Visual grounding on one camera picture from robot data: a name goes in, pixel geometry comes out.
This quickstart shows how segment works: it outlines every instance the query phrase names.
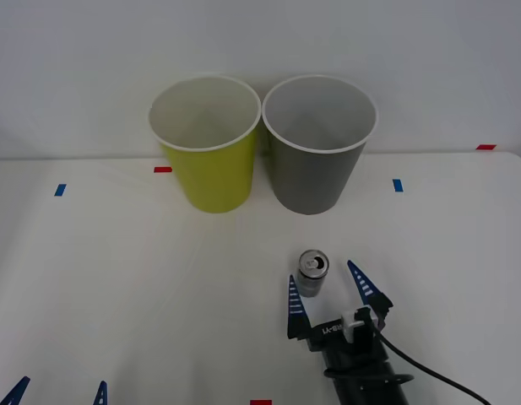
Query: paper cup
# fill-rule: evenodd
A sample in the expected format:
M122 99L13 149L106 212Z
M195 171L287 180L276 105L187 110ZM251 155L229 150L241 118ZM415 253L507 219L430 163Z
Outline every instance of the paper cup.
M221 76L177 83L155 100L149 123L194 207L224 213L247 200L260 116L256 92Z
M296 213L333 207L377 125L372 100L342 79L300 76L273 87L262 114L275 196Z

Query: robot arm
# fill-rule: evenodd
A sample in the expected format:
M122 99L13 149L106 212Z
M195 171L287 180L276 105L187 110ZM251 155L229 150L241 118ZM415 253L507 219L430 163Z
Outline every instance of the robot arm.
M310 351L323 354L324 375L334 380L341 405L408 405L400 385L414 377L394 374L382 344L363 320L370 319L382 329L393 304L353 262L348 265L363 306L338 320L311 327L290 276L287 336L306 339Z

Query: white table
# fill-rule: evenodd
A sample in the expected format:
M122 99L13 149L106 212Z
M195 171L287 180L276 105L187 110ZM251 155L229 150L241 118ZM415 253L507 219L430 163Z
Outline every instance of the white table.
M385 334L495 404L521 404L521 159L365 155L332 210L283 208L263 167L226 214L188 205L162 159L0 161L0 400L23 405L338 404L286 339L286 280L332 262L313 323L359 304L352 258L392 299ZM392 179L404 192L394 192ZM66 183L62 197L57 185ZM475 404L390 354L410 405Z

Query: gray paper cup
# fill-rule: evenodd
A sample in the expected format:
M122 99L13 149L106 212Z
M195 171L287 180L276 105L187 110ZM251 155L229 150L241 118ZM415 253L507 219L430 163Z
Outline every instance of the gray paper cup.
M377 125L371 98L339 78L299 76L269 91L262 115L275 196L296 213L333 207Z

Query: cup rim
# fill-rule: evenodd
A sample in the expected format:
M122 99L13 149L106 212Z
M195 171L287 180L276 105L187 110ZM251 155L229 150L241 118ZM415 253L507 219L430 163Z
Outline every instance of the cup rim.
M338 148L338 149L313 149L313 148L306 148L305 146L301 146L301 145L298 145L297 143L293 143L291 141L289 141L288 139L285 139L283 138L282 136L280 136L272 127L271 127L271 124L269 124L269 121L268 119L266 118L266 104L268 103L268 100L269 100L269 97L271 97L271 95L273 94L273 92L278 89L279 87L285 85L285 84L288 84L289 82L293 82L294 80L300 80L300 79L303 79L303 78L328 78L328 79L331 79L331 80L335 80L335 81L338 81L338 82L341 82L341 83L344 83L344 84L347 84L347 85L350 85L352 87L354 87L355 89L358 89L359 91L361 91L368 99L369 101L371 102L372 104L372 107L374 108L375 110L375 123L374 125L372 126L371 128L371 131L369 131L369 133L359 142L356 142L356 143L353 143L349 146L345 146L344 148ZM343 79L343 78L337 78L335 76L330 76L330 75L327 75L327 74L303 74L301 76L294 76L292 78L288 78L286 80L283 80L282 82L276 84L267 94L266 96L264 97L263 99L263 103L262 103L262 118L263 118L263 123L265 124L266 128L268 128L269 132L274 136L276 137L277 139L279 139L282 143L285 143L286 145L290 146L291 148L294 148L294 149L299 149L303 152L309 152L309 153L312 153L312 154L340 154L342 152L346 152L348 150L352 150L352 149L356 149L358 148L359 146L361 146L362 144L364 144L365 142L367 142L367 140L371 137L371 135L376 131L377 129L377 126L378 126L378 119L379 119L379 114L378 114L378 107L377 107L377 103L375 102L375 100L367 93L365 92L360 86L357 86L355 85L354 83L352 83L351 81L349 80L346 80L346 79Z
M183 146L178 146L178 145L175 145L173 143L170 143L170 142L166 141L165 139L161 138L154 131L154 129L152 128L151 121L149 119L149 116L151 115L151 110L153 109L153 104L157 101L157 99L159 99L159 97L163 93L165 93L166 91L176 87L178 84L183 84L183 83L186 83L186 82L192 82L192 81L195 81L195 80L200 80L202 78L220 78L220 79L223 79L223 80L230 80L231 82L240 84L242 87L247 89L252 94L252 96L254 97L254 99L257 102L257 116L254 119L253 124L242 135L240 135L239 137L237 137L235 139L232 139L231 141L229 141L227 143L222 143L221 145L216 145L216 146L210 146L208 148L185 148ZM175 82L172 86L164 89L159 95L157 95L155 97L155 100L151 104L151 107L149 108L149 112L148 112L149 127L151 128L151 132L155 136L155 139L157 139L157 141L159 141L159 143L162 143L163 145L165 145L165 146L167 146L169 148L176 149L176 150L181 150L181 151L184 151L184 152L210 152L210 151L213 151L213 150L219 150L219 149L226 148L228 146L233 145L234 143L238 143L238 142L240 142L242 139L244 139L247 135L249 135L252 132L252 130L255 128L255 126L257 126L258 122L260 121L260 117L261 116L262 116L262 101L260 100L260 97L258 96L257 92L249 84L245 83L242 80L239 80L237 78L231 78L229 76L219 75L219 74L200 75L200 76L196 76L196 77L193 77L193 78L188 78L186 80L179 80L179 81Z

